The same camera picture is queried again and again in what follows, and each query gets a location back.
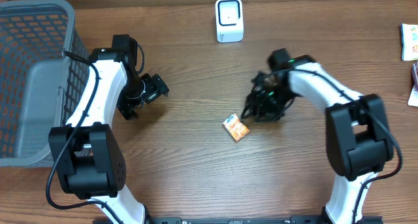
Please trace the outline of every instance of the white plastic object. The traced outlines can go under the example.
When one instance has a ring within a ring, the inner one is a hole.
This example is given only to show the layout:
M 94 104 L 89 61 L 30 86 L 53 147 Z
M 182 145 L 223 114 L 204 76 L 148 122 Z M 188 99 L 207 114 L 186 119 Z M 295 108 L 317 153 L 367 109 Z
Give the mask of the white plastic object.
M 368 174 L 358 176 L 356 180 L 349 182 L 346 177 L 335 175 L 334 187 L 332 188 L 331 198 L 325 206 L 331 221 L 335 224 L 352 224 L 353 210 L 357 195 L 359 194 L 361 185 L 370 178 L 375 178 L 378 174 L 369 172 Z M 367 184 L 361 195 L 359 207 L 357 208 L 357 215 L 355 222 L 362 219 L 361 209 L 366 199 L 368 188 Z
M 99 87 L 82 126 L 91 126 L 95 122 L 100 122 L 103 124 L 107 123 L 112 127 L 116 103 L 127 81 L 125 68 L 122 62 L 115 62 L 114 60 L 99 60 L 94 65 L 97 71 L 99 71 Z M 71 124 L 72 127 L 75 127 L 78 121 L 80 121 L 87 102 L 93 93 L 95 79 L 96 74 L 93 68 L 90 67 L 86 88 L 74 114 L 67 120 L 67 125 Z
M 325 72 L 319 63 L 303 64 L 296 67 L 296 69 L 316 71 L 318 74 L 322 74 L 353 100 L 357 100 L 362 96 L 361 93 L 353 91 L 339 83 L 339 81 Z M 333 106 L 336 103 L 346 104 L 349 102 L 348 99 L 342 96 L 341 93 L 338 93 L 329 83 L 314 74 L 291 71 L 289 73 L 289 85 L 293 93 L 298 93 L 309 99 L 321 113 L 325 113 L 327 107 Z
M 217 0 L 216 37 L 219 42 L 238 42 L 244 38 L 244 13 L 241 0 Z
M 121 191 L 118 191 L 118 196 L 110 198 L 109 196 L 92 197 L 89 200 L 101 200 L 114 211 L 117 217 L 126 224 L 144 224 L 145 221 L 145 207 L 139 203 L 132 193 L 125 185 Z M 112 221 L 117 223 L 116 220 L 110 215 L 106 208 L 102 208 L 100 204 L 96 204 L 106 216 Z

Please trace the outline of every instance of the plastic container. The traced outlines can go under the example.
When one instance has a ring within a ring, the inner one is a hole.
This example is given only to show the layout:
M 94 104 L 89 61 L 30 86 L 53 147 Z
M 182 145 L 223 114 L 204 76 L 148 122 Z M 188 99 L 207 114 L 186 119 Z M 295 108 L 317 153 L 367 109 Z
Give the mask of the plastic container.
M 74 20 L 64 0 L 0 3 L 0 167 L 52 166 L 50 129 L 65 124 L 88 79 L 87 65 L 62 58 L 88 56 Z

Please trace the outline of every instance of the cable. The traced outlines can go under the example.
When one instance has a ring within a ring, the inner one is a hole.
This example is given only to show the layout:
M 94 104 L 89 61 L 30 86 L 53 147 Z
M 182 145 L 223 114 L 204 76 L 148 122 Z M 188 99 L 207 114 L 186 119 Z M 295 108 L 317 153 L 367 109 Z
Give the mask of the cable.
M 139 50 L 141 50 L 141 54 L 142 54 L 142 64 L 141 64 L 141 68 L 139 69 L 139 71 L 137 71 L 137 74 L 140 74 L 143 70 L 144 70 L 144 63 L 145 63 L 145 54 L 144 54 L 144 50 L 142 49 L 141 45 L 137 44 Z
M 346 93 L 344 93 L 343 90 L 340 90 L 334 82 L 330 81 L 327 77 L 323 76 L 322 74 L 319 74 L 316 71 L 309 71 L 309 70 L 304 70 L 304 69 L 285 69 L 285 70 L 280 70 L 280 71 L 274 71 L 270 74 L 266 74 L 263 77 L 263 80 L 265 80 L 266 78 L 269 78 L 269 77 L 271 77 L 275 74 L 279 74 L 279 73 L 283 73 L 283 72 L 291 72 L 291 71 L 305 72 L 305 73 L 308 73 L 308 74 L 313 74 L 315 76 L 319 76 L 324 81 L 326 81 L 329 85 L 331 85 L 331 87 L 334 88 L 338 93 L 340 93 L 341 96 L 345 97 L 348 101 L 354 101 L 354 99 L 352 99 L 350 96 L 348 96 Z M 392 133 L 389 132 L 388 128 L 386 128 L 386 126 L 384 126 L 382 124 L 382 122 L 380 122 L 372 113 L 370 113 L 370 111 L 365 106 L 363 106 L 362 104 L 359 104 L 359 106 L 361 107 L 362 110 L 364 110 L 364 112 L 366 112 L 367 116 L 370 117 L 385 132 L 385 134 L 392 141 L 393 146 L 396 150 L 396 154 L 398 155 L 398 166 L 392 172 L 390 172 L 388 174 L 381 175 L 381 176 L 377 176 L 375 178 L 367 179 L 361 185 L 361 188 L 360 188 L 359 194 L 357 195 L 355 205 L 354 205 L 354 209 L 353 209 L 352 224 L 355 224 L 355 217 L 357 215 L 357 209 L 359 208 L 362 193 L 363 193 L 364 189 L 366 188 L 366 186 L 371 182 L 378 181 L 378 180 L 383 180 L 383 179 L 386 179 L 386 178 L 390 178 L 390 177 L 393 177 L 394 175 L 398 174 L 398 172 L 402 168 L 402 162 L 403 162 L 402 152 L 400 150 L 400 146 L 399 146 L 398 142 L 396 141 L 396 139 L 394 138 L 394 136 L 392 135 Z
M 101 205 L 101 208 L 106 208 L 106 210 L 110 213 L 110 215 L 119 223 L 119 224 L 123 224 L 123 221 L 121 219 L 119 219 L 119 217 L 115 214 L 115 212 L 109 207 L 109 205 L 107 205 L 107 203 L 100 201 L 100 200 L 91 200 L 91 201 L 86 201 L 86 202 L 81 202 L 78 204 L 72 204 L 72 205 L 59 205 L 56 204 L 52 198 L 51 198 L 51 194 L 50 194 L 50 190 L 51 190 L 51 183 L 52 183 L 52 178 L 54 178 L 54 174 L 55 171 L 57 170 L 57 166 L 64 154 L 64 152 L 67 150 L 67 148 L 70 146 L 70 144 L 73 142 L 74 140 L 74 136 L 75 134 L 78 132 L 79 128 L 81 127 L 81 124 L 83 123 L 84 119 L 86 118 L 88 111 L 90 109 L 90 106 L 94 100 L 94 96 L 97 92 L 97 88 L 99 87 L 99 80 L 100 80 L 100 76 L 99 76 L 99 71 L 97 71 L 97 68 L 95 67 L 94 64 L 92 64 L 91 62 L 89 62 L 87 59 L 85 59 L 84 57 L 78 56 L 74 53 L 68 52 L 68 51 L 64 51 L 63 52 L 63 56 L 67 56 L 69 58 L 71 58 L 72 60 L 75 61 L 79 61 L 81 63 L 85 63 L 87 65 L 89 65 L 95 72 L 96 75 L 96 79 L 95 79 L 95 85 L 93 88 L 93 92 L 91 93 L 90 99 L 87 102 L 86 105 L 86 109 L 83 111 L 83 114 L 81 115 L 80 121 L 77 123 L 76 127 L 72 130 L 70 136 L 68 137 L 67 141 L 64 144 L 63 149 L 61 150 L 61 152 L 59 153 L 54 165 L 52 166 L 50 175 L 48 177 L 48 182 L 46 183 L 46 189 L 45 189 L 45 196 L 46 196 L 46 200 L 48 201 L 48 203 L 54 207 L 57 208 L 59 210 L 68 210 L 71 208 L 79 208 L 79 207 L 83 207 L 89 204 L 99 204 Z

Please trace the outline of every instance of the wooden tabletop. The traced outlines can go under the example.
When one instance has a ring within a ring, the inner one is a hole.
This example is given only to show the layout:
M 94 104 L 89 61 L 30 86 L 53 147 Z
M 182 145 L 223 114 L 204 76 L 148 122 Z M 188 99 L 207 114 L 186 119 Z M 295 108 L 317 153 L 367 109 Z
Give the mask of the wooden tabletop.
M 418 0 L 353 0 L 244 5 L 242 42 L 216 41 L 213 5 L 76 11 L 92 50 L 128 33 L 144 48 L 145 69 L 170 88 L 113 132 L 127 163 L 127 185 L 153 216 L 283 217 L 319 214 L 334 172 L 325 153 L 324 116 L 296 99 L 277 123 L 250 124 L 235 143 L 222 127 L 240 113 L 251 78 L 268 71 L 270 53 L 310 54 L 341 83 L 377 93 L 398 139 L 404 167 L 372 184 L 363 213 L 386 223 L 418 223 L 418 109 L 407 106 L 412 62 L 401 61 L 400 24 L 418 24 Z M 396 166 L 396 157 L 382 173 Z M 55 210 L 45 199 L 47 168 L 0 168 L 0 222 L 91 223 L 95 206 Z M 55 179 L 53 199 L 66 195 Z

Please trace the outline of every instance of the black cable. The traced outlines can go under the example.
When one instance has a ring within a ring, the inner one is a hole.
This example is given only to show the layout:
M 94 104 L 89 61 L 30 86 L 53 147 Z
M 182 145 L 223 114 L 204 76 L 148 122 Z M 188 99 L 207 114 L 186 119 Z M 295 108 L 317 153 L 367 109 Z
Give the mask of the black cable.
M 141 68 L 139 69 L 139 71 L 137 71 L 137 74 L 140 74 L 144 70 L 145 54 L 144 54 L 144 50 L 142 49 L 141 45 L 138 44 L 138 48 L 139 48 L 139 50 L 141 50 L 141 54 L 142 54 Z
M 94 88 L 93 88 L 93 92 L 91 93 L 90 99 L 87 102 L 86 109 L 83 111 L 83 114 L 82 114 L 82 116 L 80 118 L 80 121 L 77 123 L 76 127 L 72 130 L 70 136 L 68 137 L 67 141 L 64 144 L 63 149 L 59 153 L 59 155 L 58 155 L 58 157 L 57 157 L 54 165 L 52 166 L 50 175 L 48 177 L 48 182 L 46 183 L 46 191 L 45 191 L 46 200 L 48 201 L 48 203 L 52 207 L 57 208 L 59 210 L 68 210 L 68 209 L 71 209 L 71 208 L 79 208 L 79 207 L 83 207 L 83 206 L 86 206 L 86 205 L 89 205 L 89 204 L 99 204 L 99 205 L 101 205 L 101 208 L 106 208 L 106 210 L 110 213 L 110 215 L 112 215 L 112 217 L 119 224 L 122 224 L 123 221 L 120 220 L 118 218 L 118 216 L 115 214 L 115 212 L 109 207 L 109 205 L 107 205 L 107 203 L 105 203 L 103 201 L 100 201 L 100 200 L 91 200 L 91 201 L 81 202 L 81 203 L 78 203 L 78 204 L 72 204 L 72 205 L 62 206 L 62 205 L 56 204 L 52 200 L 52 198 L 51 198 L 50 190 L 51 190 L 52 178 L 54 178 L 55 171 L 57 170 L 57 166 L 58 166 L 58 164 L 59 164 L 59 162 L 60 162 L 60 160 L 61 160 L 64 152 L 67 150 L 67 148 L 73 142 L 73 139 L 74 139 L 75 134 L 78 132 L 79 128 L 81 127 L 81 124 L 83 123 L 84 119 L 86 118 L 86 116 L 88 114 L 88 111 L 90 109 L 90 106 L 91 106 L 91 104 L 92 104 L 92 102 L 94 100 L 94 96 L 95 96 L 95 94 L 97 92 L 97 88 L 99 87 L 99 80 L 100 80 L 99 71 L 97 71 L 97 68 L 95 67 L 95 65 L 92 64 L 91 62 L 89 62 L 84 57 L 78 56 L 78 55 L 73 54 L 73 53 L 68 52 L 68 51 L 64 51 L 63 52 L 63 56 L 67 56 L 67 57 L 71 58 L 72 60 L 79 61 L 81 63 L 85 63 L 85 64 L 89 65 L 91 68 L 93 68 L 93 70 L 95 72 L 95 75 L 96 75 L 96 79 L 95 79 L 95 85 L 94 85 Z
M 329 80 L 327 77 L 323 76 L 322 74 L 319 74 L 316 71 L 309 71 L 309 70 L 304 70 L 304 69 L 285 69 L 285 70 L 280 70 L 280 71 L 274 71 L 270 74 L 266 74 L 263 77 L 263 80 L 266 78 L 269 78 L 275 74 L 279 74 L 279 73 L 283 73 L 283 72 L 290 72 L 290 71 L 298 71 L 298 72 L 305 72 L 308 74 L 313 74 L 315 76 L 319 76 L 320 78 L 322 78 L 324 81 L 326 81 L 329 85 L 331 85 L 332 88 L 334 88 L 338 93 L 341 94 L 341 96 L 345 97 L 348 101 L 354 101 L 354 99 L 352 99 L 349 95 L 347 95 L 346 93 L 344 93 L 343 90 L 340 90 L 340 88 L 338 88 L 338 86 L 332 82 L 331 80 Z M 394 138 L 394 136 L 392 135 L 391 132 L 389 132 L 388 128 L 386 128 L 386 126 L 384 126 L 382 124 L 382 122 L 380 122 L 372 113 L 370 113 L 370 111 L 363 106 L 362 104 L 359 104 L 359 106 L 361 107 L 362 110 L 364 110 L 364 112 L 367 114 L 368 117 L 370 117 L 384 132 L 385 134 L 389 137 L 389 139 L 392 141 L 393 146 L 396 150 L 396 154 L 398 155 L 398 166 L 390 173 L 388 174 L 384 174 L 381 176 L 377 176 L 375 178 L 370 178 L 367 179 L 360 188 L 359 194 L 357 195 L 356 201 L 355 201 L 355 205 L 354 205 L 354 209 L 353 209 L 353 221 L 352 224 L 355 224 L 355 217 L 357 215 L 357 209 L 359 208 L 360 205 L 360 200 L 362 197 L 362 193 L 364 191 L 364 189 L 366 188 L 366 186 L 374 181 L 378 181 L 378 180 L 382 180 L 382 179 L 386 179 L 386 178 L 390 178 L 396 174 L 398 174 L 398 172 L 400 171 L 400 169 L 402 168 L 402 162 L 403 162 L 403 158 L 402 158 L 402 152 L 400 150 L 400 146 L 398 144 L 398 142 L 396 141 L 396 139 Z

